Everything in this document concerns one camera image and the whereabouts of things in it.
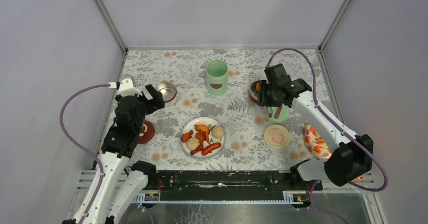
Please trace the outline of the fried chicken piece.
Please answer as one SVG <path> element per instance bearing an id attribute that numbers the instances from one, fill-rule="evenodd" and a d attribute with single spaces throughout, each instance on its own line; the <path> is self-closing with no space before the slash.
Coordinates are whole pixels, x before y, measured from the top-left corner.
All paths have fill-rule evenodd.
<path id="1" fill-rule="evenodd" d="M 260 86 L 260 81 L 257 81 L 255 84 L 255 91 L 256 92 L 260 92 L 261 86 Z"/>

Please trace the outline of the black tongs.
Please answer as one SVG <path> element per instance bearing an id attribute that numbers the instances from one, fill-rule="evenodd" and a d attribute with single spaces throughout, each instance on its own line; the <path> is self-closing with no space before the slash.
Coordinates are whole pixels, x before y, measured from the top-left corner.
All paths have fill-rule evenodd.
<path id="1" fill-rule="evenodd" d="M 284 108 L 281 107 L 266 107 L 267 117 L 271 119 L 278 120 L 283 117 L 283 114 L 285 113 Z"/>

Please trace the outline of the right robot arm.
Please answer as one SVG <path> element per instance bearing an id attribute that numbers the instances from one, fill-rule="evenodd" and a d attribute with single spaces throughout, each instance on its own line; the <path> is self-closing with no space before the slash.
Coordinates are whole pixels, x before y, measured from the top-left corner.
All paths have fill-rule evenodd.
<path id="1" fill-rule="evenodd" d="M 373 140 L 346 127 L 318 100 L 315 88 L 303 79 L 292 80 L 282 64 L 264 70 L 257 97 L 260 106 L 287 106 L 303 116 L 320 134 L 332 155 L 294 165 L 290 185 L 303 189 L 309 181 L 328 179 L 344 186 L 372 169 Z"/>

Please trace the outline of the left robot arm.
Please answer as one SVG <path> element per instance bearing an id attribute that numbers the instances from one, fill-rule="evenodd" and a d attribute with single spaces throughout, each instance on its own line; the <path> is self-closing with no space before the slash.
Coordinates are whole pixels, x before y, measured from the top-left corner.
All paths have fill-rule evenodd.
<path id="1" fill-rule="evenodd" d="M 113 124 L 99 154 L 94 157 L 98 165 L 97 176 L 79 209 L 64 223 L 119 223 L 137 193 L 156 184 L 155 165 L 137 161 L 125 183 L 115 191 L 119 177 L 139 143 L 145 117 L 165 107 L 162 93 L 151 84 L 145 86 L 151 99 L 133 85 L 116 82 L 107 84 L 107 87 L 118 90 L 117 107 Z"/>

